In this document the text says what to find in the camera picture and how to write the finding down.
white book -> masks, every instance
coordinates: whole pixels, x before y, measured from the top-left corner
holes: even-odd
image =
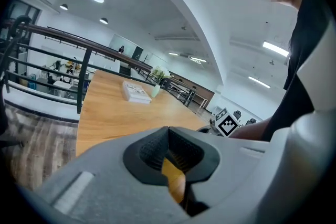
[[[149,104],[152,101],[148,94],[138,84],[124,81],[122,83],[122,88],[125,97],[129,102]]]

green vase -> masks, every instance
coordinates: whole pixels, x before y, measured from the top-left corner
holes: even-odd
[[[160,85],[155,85],[155,87],[153,88],[152,91],[152,97],[155,98],[157,96],[157,94],[159,93],[160,90]]]

white ceiling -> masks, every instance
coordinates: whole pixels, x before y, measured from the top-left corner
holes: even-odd
[[[82,11],[90,9],[91,0],[61,0],[81,2]],[[281,89],[286,79],[285,58],[262,47],[264,40],[288,50],[288,41],[296,23],[295,9],[267,0],[223,0],[228,6],[230,27],[231,71],[241,76],[253,76]],[[208,52],[197,41],[183,15],[170,0],[106,0],[101,8],[110,13],[117,10],[132,18],[154,37],[190,37],[196,40],[157,40],[163,52],[190,54],[209,61]],[[203,65],[216,70],[216,63]]]

wooden table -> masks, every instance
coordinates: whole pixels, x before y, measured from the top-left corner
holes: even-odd
[[[76,155],[107,140],[162,126],[197,130],[206,125],[191,110],[163,89],[150,104],[128,102],[122,82],[140,84],[150,96],[151,85],[97,70],[90,83],[80,113]],[[185,178],[165,159],[162,173],[169,179],[170,193],[177,202],[183,198]]]

